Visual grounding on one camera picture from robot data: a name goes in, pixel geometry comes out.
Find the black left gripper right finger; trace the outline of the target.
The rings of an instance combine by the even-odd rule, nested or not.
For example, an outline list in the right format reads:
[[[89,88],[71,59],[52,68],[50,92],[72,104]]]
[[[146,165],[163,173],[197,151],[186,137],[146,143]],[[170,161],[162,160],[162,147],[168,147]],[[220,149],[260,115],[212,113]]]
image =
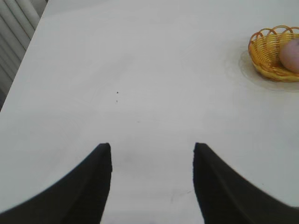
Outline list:
[[[288,206],[239,175],[207,144],[193,151],[193,186],[206,224],[297,224]]]

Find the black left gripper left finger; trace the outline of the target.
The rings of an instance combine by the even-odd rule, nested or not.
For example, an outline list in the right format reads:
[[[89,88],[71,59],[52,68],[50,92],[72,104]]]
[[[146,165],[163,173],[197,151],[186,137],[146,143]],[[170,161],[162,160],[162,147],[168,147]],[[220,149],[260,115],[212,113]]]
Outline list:
[[[110,191],[111,147],[99,144],[42,193],[0,214],[2,224],[99,224]]]

